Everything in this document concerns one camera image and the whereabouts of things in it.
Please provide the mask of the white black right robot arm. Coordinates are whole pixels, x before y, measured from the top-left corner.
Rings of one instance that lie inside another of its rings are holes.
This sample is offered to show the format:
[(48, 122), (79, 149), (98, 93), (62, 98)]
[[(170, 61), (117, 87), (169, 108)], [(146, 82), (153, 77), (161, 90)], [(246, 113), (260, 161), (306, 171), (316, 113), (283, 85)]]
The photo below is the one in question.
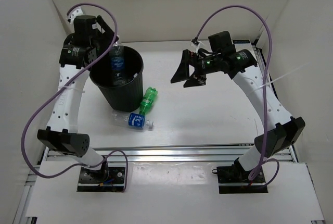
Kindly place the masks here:
[(274, 92), (263, 85), (263, 74), (256, 58), (247, 49), (237, 51), (230, 33), (223, 31), (209, 36), (211, 50), (203, 48), (182, 52), (178, 69), (171, 83), (184, 82), (183, 87), (203, 86), (207, 75), (227, 74), (245, 93), (267, 129), (254, 139), (254, 146), (222, 171), (228, 181), (252, 181), (253, 170), (275, 153), (293, 145), (305, 127), (301, 117), (293, 117)]

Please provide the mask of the clear bottle dark blue label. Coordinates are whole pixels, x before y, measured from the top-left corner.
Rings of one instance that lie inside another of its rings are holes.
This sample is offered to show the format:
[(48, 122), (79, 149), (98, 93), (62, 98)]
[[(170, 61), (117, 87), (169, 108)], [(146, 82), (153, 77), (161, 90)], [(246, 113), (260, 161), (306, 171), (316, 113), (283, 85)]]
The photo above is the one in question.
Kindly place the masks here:
[(126, 84), (127, 77), (125, 74), (124, 47), (120, 41), (115, 42), (109, 52), (109, 57), (112, 69), (112, 85), (121, 86)]

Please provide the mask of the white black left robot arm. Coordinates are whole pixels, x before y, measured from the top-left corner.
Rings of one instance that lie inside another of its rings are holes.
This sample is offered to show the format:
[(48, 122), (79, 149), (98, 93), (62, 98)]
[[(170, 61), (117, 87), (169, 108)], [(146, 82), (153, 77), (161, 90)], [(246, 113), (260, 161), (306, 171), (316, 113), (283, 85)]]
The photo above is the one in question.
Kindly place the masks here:
[(78, 132), (78, 114), (89, 65), (108, 49), (115, 34), (101, 16), (77, 16), (73, 25), (74, 32), (66, 37), (60, 53), (59, 95), (37, 138), (50, 150), (75, 159), (97, 182), (104, 182), (109, 177), (107, 163), (90, 147), (88, 134)]

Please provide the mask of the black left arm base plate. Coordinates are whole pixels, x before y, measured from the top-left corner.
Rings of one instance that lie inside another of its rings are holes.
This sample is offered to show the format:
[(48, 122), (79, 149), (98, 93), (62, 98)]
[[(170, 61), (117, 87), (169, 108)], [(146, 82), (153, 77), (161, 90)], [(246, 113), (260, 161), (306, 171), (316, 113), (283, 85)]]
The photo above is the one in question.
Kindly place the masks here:
[(103, 192), (103, 193), (118, 193), (124, 191), (125, 186), (125, 167), (108, 167), (101, 172), (80, 169), (78, 178), (78, 192)]

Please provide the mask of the green plastic bottle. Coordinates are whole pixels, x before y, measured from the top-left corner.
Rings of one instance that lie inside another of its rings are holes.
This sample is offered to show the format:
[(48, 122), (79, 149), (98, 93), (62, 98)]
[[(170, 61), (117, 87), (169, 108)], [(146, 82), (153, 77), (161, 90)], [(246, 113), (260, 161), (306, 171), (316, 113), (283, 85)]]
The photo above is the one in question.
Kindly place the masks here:
[(156, 88), (149, 87), (146, 90), (139, 107), (140, 115), (146, 115), (151, 111), (157, 95), (158, 91)]

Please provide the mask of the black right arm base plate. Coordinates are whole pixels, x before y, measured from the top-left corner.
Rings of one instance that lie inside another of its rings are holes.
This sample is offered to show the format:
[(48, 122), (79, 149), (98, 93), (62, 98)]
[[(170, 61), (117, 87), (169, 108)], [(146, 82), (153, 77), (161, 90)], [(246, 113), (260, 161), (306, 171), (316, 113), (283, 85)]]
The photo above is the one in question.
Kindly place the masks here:
[(238, 174), (233, 165), (216, 167), (212, 173), (217, 176), (220, 194), (268, 193), (263, 169), (252, 181), (247, 173)]

